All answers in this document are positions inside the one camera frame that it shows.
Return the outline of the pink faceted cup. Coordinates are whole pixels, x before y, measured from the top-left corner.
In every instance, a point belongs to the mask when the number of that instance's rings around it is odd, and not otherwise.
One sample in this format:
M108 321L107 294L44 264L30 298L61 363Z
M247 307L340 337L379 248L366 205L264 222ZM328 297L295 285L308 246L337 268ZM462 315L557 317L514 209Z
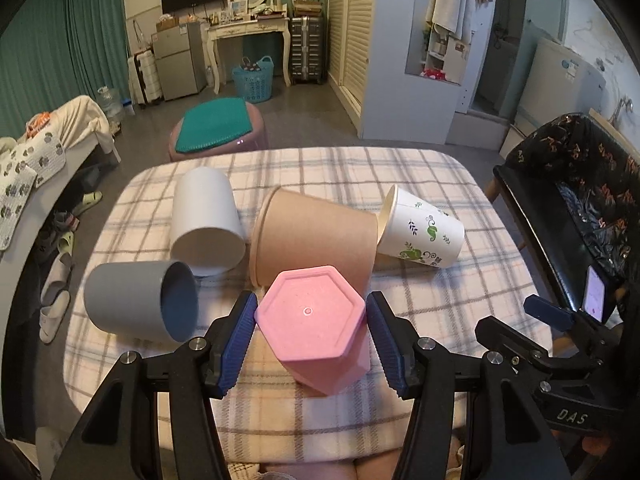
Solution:
M364 300L333 266L281 272L255 318L296 382L324 396L334 396L370 370Z

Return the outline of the grey plastic cup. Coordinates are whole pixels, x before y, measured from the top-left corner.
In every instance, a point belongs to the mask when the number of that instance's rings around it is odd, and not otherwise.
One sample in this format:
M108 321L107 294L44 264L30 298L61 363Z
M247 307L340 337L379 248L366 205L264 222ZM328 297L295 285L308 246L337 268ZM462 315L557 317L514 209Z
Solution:
M84 288L91 322L117 336L181 344L198 324L198 290L183 262L103 263Z

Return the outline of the white slipper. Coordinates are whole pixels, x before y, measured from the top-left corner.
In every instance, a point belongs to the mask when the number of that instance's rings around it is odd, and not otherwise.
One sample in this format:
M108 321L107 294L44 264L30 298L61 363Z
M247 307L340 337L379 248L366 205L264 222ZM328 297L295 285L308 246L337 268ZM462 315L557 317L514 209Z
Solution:
M62 290L53 304L42 307L39 313L39 337L44 344L50 344L58 333L68 305L70 293Z

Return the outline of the black chair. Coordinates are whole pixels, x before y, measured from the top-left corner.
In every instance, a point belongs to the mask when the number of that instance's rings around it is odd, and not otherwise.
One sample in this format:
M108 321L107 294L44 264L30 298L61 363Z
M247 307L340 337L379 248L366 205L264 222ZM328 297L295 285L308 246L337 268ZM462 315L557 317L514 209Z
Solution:
M609 132L607 128L605 130L622 142L631 154L639 157L638 151L622 136ZM605 284L604 318L609 318L613 312L623 312L638 300L639 283L617 283L605 274L590 254L566 203L553 184L541 177L520 174L506 166L506 159L495 166L492 173L494 177L490 182L489 196L502 197L506 202L533 254L544 284L560 307L570 310L582 307L590 266Z

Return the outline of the black floral garment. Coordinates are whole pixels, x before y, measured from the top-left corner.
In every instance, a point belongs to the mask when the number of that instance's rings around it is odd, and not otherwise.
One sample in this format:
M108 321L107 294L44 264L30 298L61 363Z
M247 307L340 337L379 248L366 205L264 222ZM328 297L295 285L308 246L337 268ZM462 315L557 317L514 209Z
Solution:
M639 283L639 157L586 114L539 127L506 166L553 184L587 249L617 283Z

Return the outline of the bed with beige blanket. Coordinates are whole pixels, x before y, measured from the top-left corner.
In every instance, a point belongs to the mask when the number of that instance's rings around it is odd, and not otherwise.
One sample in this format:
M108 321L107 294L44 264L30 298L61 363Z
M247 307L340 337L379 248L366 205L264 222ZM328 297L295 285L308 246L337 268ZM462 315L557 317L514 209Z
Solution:
M104 111L78 96L33 120L33 136L1 140L1 337L38 232L64 188L95 148L117 150Z

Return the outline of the white washing machine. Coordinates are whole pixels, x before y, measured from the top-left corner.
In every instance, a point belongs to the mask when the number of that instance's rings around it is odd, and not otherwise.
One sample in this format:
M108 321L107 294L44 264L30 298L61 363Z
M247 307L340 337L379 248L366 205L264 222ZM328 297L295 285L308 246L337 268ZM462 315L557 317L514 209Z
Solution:
M528 136L562 115L600 112L605 87L597 67L569 48L541 38L516 107L514 126Z

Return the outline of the pink round stool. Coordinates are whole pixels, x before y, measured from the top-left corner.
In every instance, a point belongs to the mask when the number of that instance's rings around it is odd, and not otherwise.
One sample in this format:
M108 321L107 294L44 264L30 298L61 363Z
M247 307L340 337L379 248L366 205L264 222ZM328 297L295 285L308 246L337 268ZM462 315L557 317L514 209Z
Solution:
M191 154L180 154L175 151L175 142L177 140L180 127L182 126L183 118L181 118L176 123L175 127L172 128L171 133L169 133L167 148L169 160L171 162L181 162L182 160L187 159L260 151L268 148L268 134L262 114L260 114L257 106L252 103L246 102L246 108L250 115L250 122L252 123L251 132L244 134L244 136L240 136L239 139L236 139L235 141L221 145L219 148L210 148L206 151Z

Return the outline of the teal cushion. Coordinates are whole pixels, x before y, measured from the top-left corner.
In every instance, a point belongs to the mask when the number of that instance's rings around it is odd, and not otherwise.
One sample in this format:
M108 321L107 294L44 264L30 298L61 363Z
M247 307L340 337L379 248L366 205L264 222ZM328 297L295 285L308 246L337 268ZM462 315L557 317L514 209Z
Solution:
M184 114L175 151L191 154L219 148L251 131L252 123L243 99L211 100Z

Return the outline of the water bottle jug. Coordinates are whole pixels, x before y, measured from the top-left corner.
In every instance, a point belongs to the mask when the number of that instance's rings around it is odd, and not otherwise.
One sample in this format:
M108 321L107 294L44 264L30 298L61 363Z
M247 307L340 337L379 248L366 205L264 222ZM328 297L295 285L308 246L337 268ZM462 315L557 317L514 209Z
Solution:
M119 92L115 88L103 86L96 90L96 100L109 122L120 125L124 117L124 107Z

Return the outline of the blue laundry basket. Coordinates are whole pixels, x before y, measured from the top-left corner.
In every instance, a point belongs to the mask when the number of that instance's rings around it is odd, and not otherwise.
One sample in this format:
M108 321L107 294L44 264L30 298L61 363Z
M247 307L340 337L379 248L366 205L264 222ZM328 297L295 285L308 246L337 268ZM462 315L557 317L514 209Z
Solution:
M236 94L253 104L268 101L272 96L273 67L270 55L255 62L243 58L243 63L232 70Z

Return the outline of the teal curtain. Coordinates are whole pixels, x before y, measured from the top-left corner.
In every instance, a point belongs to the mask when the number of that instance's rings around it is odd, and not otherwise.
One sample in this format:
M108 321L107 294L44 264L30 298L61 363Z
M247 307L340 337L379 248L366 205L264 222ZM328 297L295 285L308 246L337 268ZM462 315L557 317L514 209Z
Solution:
M124 0L26 0L1 35L1 134L104 86L128 96Z

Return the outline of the white dressing table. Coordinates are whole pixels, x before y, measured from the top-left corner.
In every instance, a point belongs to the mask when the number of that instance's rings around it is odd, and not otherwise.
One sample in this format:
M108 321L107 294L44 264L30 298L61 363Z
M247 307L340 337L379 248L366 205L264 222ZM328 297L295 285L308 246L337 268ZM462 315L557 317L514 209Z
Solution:
M258 35L275 34L280 32L283 39L282 70L285 85L292 84L288 63L292 46L292 36L290 32L290 19L287 16L277 16L276 18L265 18L264 20L249 20L246 22L234 22L225 25L210 26L206 34L206 52L208 54L209 66L212 69L215 94L220 93L220 87L224 84L222 76L226 69L222 66L222 58L219 54L218 44L221 40L244 38Z

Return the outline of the black suitcase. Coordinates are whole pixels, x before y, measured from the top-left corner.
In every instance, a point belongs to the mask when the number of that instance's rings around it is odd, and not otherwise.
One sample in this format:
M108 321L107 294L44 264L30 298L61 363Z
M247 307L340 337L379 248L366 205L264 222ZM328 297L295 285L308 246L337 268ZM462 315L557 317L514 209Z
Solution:
M324 31L322 16L298 16L290 21L290 75L293 80L322 81Z

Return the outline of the louvered wardrobe door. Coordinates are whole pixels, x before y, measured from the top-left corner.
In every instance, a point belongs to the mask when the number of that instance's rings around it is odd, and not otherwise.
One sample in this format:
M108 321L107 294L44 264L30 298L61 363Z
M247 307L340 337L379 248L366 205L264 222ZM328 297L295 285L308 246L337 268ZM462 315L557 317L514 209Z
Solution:
M328 0L329 82L353 122L367 87L374 0Z

